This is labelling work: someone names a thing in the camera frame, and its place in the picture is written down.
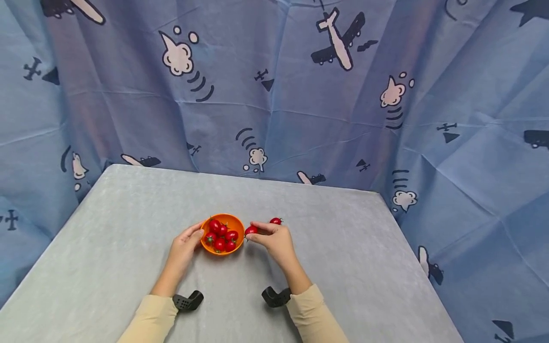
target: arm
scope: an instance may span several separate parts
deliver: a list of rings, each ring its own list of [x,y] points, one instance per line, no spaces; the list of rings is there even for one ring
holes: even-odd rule
[[[117,343],[162,343],[173,326],[177,308],[173,296],[203,235],[200,223],[177,236],[160,277],[137,308],[130,325]]]
[[[259,222],[252,222],[252,225],[267,235],[249,234],[246,238],[267,248],[288,281],[292,295],[287,307],[303,343],[349,342],[324,303],[320,290],[313,285],[299,263],[289,229]]]
[[[176,314],[172,298],[147,295],[118,343],[162,343],[173,326]]]
[[[292,291],[288,312],[303,343],[349,342],[324,303],[317,285],[313,285],[299,261],[285,267],[284,275]]]

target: orange bowl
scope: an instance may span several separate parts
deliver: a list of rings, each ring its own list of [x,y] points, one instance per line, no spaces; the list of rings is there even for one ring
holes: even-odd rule
[[[234,230],[234,231],[238,232],[238,239],[237,239],[237,242],[236,242],[236,245],[237,245],[236,249],[234,249],[231,252],[225,252],[225,251],[224,252],[215,252],[213,246],[209,246],[208,244],[206,244],[206,242],[204,241],[204,237],[210,232],[210,220],[211,219],[219,220],[222,224],[225,224],[227,226],[227,229],[229,231]],[[244,242],[244,224],[242,224],[240,219],[238,219],[235,216],[230,215],[228,213],[220,213],[218,215],[211,216],[210,219],[206,220],[202,224],[202,229],[204,230],[204,235],[202,236],[202,239],[200,240],[200,242],[202,243],[202,246],[208,252],[210,252],[214,255],[217,255],[217,256],[226,256],[226,255],[232,254],[233,252],[237,251],[240,248],[240,246],[242,245],[242,243]]]

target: blue fabric backdrop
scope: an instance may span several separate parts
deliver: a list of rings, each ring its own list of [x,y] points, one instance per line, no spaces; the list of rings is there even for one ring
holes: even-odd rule
[[[0,306],[128,163],[379,191],[466,342],[549,341],[549,1],[1,0],[0,28]]]

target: cherry tomato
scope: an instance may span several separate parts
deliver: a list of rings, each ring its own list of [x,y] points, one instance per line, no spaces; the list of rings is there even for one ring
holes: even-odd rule
[[[238,232],[236,232],[235,230],[231,230],[231,231],[227,232],[225,234],[225,239],[227,241],[232,241],[232,242],[236,243],[237,240],[238,240]]]
[[[221,222],[217,219],[211,219],[210,223],[210,231],[215,233],[216,235],[219,235],[219,228],[221,227]]]
[[[236,248],[237,248],[237,244],[231,240],[228,241],[227,244],[225,244],[225,251],[227,252],[231,252]]]
[[[282,224],[282,218],[275,217],[275,218],[271,219],[271,221],[269,223],[281,225]]]
[[[219,232],[217,233],[217,235],[219,237],[224,237],[227,234],[227,231],[229,231],[227,226],[221,224],[221,226],[219,227]]]
[[[212,246],[216,240],[217,235],[213,232],[208,232],[206,233],[206,236],[204,236],[204,242],[206,245]]]
[[[214,243],[215,252],[224,252],[225,251],[225,239],[218,238]]]
[[[255,226],[250,226],[249,228],[244,231],[244,236],[246,236],[249,233],[257,233],[257,228]]]

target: gray tablecloth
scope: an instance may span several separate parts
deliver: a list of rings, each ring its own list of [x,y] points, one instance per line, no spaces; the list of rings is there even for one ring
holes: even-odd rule
[[[228,212],[280,216],[305,270],[351,342],[462,342],[376,193],[110,166],[0,311],[0,341],[115,342],[183,228]],[[200,251],[179,293],[200,290],[167,342],[296,342],[287,310],[261,292],[285,280],[262,247]]]

